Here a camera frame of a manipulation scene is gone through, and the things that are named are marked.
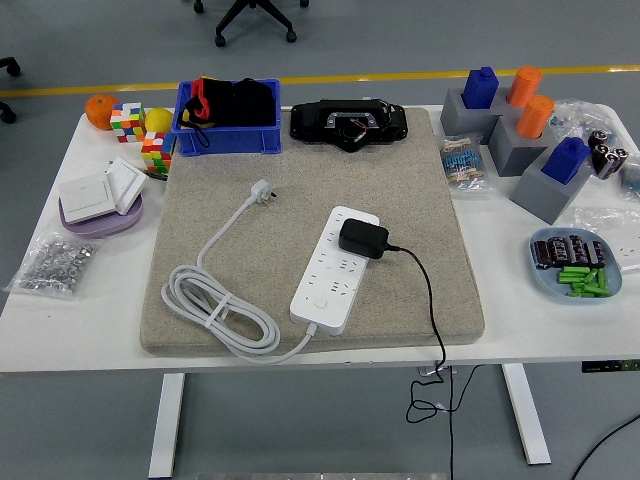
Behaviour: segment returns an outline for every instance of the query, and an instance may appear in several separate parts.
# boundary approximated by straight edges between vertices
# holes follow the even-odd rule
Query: table
[[[441,107],[425,108],[436,135],[441,133]],[[619,128],[626,133],[622,125]],[[111,132],[96,130],[83,115],[34,238],[51,228],[51,222],[55,224],[56,185],[95,173],[99,168],[106,169],[109,160],[117,155],[142,166],[139,144],[119,144]],[[640,299],[640,275],[625,274],[620,293],[599,304],[563,303],[549,296],[535,283],[527,260],[529,237],[547,224],[508,199],[517,178],[499,178],[491,162],[487,162],[487,166],[494,186],[492,194],[475,199],[454,197],[486,328],[475,343],[448,347],[448,362],[505,365],[510,391],[524,392],[521,402],[514,404],[521,432],[526,435],[527,422],[532,422],[535,431],[536,448],[527,453],[529,461],[548,463],[548,452],[545,455],[542,431],[530,392],[527,395],[526,376],[520,364],[640,358],[640,318],[635,313]],[[603,185],[591,179],[573,206],[628,208],[612,196],[612,187],[613,182]],[[0,373],[154,370],[176,374],[165,377],[152,470],[154,465],[160,466],[150,471],[150,476],[161,476],[156,475],[158,471],[166,474],[173,461],[169,450],[172,450],[171,442],[175,442],[183,374],[256,368],[232,357],[154,357],[140,347],[139,319],[163,190],[162,182],[149,182],[144,192],[145,212],[141,221],[126,234],[114,236],[100,247],[100,254],[82,280],[77,300],[67,302],[12,294],[0,317]],[[566,219],[563,215],[557,223]],[[437,346],[385,348],[302,353],[285,365],[268,368],[337,368],[345,364],[362,368],[425,366],[433,365],[439,358]],[[528,405],[524,411],[519,410],[522,400]],[[161,447],[165,449],[164,455],[160,453]]]

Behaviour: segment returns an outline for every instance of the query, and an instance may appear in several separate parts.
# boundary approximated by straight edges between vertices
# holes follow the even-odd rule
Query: floor
[[[448,87],[464,85],[454,72],[530,64],[558,67],[540,93],[609,105],[640,139],[639,9],[632,0],[583,0],[579,9],[553,0],[313,0],[300,9],[280,0],[295,44],[258,9],[228,27],[223,49],[214,45],[214,26],[231,2],[204,3],[198,16],[191,0],[0,0],[0,55],[22,67],[19,77],[0,76],[0,98],[18,115],[15,124],[0,124],[2,285],[20,265],[93,92],[117,89],[122,101],[172,107],[171,85],[207,74],[287,79],[284,105],[363,96],[440,104]],[[623,67],[559,68],[607,65]],[[408,72],[436,73],[411,79]],[[367,74],[381,75],[357,81]],[[0,292],[1,305],[6,297]],[[471,367],[456,369],[459,394]],[[455,478],[569,479],[600,438],[640,410],[636,373],[582,374],[574,363],[526,371],[552,464],[526,464],[501,370],[485,366],[454,415]],[[414,369],[192,375],[174,478],[448,473],[447,415],[405,422],[416,378]],[[0,478],[146,478],[161,382],[143,373],[0,377]],[[446,404],[448,388],[429,387],[426,398]],[[638,428],[608,440],[578,478],[637,478]]]

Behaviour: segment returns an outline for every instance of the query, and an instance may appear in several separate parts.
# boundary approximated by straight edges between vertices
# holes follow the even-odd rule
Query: orange cylinder
[[[526,107],[531,97],[536,94],[540,80],[542,72],[536,67],[520,67],[507,95],[507,102],[517,108]]]
[[[549,97],[534,95],[522,112],[516,131],[524,138],[540,138],[554,107],[555,104]]]

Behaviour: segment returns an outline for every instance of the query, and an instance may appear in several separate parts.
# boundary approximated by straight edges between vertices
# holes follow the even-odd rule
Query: gray felt mat
[[[305,328],[289,304],[333,207],[377,215],[389,243],[413,251],[425,266],[438,330],[446,344],[467,344],[484,331],[480,299],[425,110],[408,108],[409,134],[356,153],[305,144],[289,136],[282,115],[282,153],[174,157],[140,325],[142,347],[165,356],[229,355],[203,327],[166,307],[160,289],[180,264],[195,264],[202,246],[267,179],[278,194],[253,205],[214,244],[205,268],[227,289],[278,323],[276,353],[297,345]],[[344,333],[318,332],[304,351],[435,345],[427,286],[407,254],[370,260]],[[238,332],[257,327],[232,318]]]

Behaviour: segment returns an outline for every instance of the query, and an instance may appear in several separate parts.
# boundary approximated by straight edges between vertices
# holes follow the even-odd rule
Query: gray block
[[[520,118],[522,115],[522,108],[516,108],[507,103],[509,90],[510,87],[498,88],[493,102],[491,102],[491,107],[488,109],[468,109],[462,100],[464,89],[450,88],[447,91],[440,116],[444,133],[455,136],[478,132],[482,133],[480,143],[482,145],[488,144],[498,118],[502,115]]]
[[[516,131],[520,117],[502,116],[498,119],[489,140],[489,151],[501,177],[516,177],[533,163],[545,150],[553,150],[558,142],[549,126],[540,138],[530,140]]]
[[[444,133],[449,136],[482,133],[480,143],[486,145],[489,143],[499,115],[492,113],[491,109],[467,109],[462,101],[463,91],[462,88],[450,88],[447,91],[440,116]]]
[[[511,201],[548,224],[553,224],[564,212],[593,173],[591,163],[582,163],[566,185],[542,172],[553,149],[540,155],[522,174],[511,194]]]

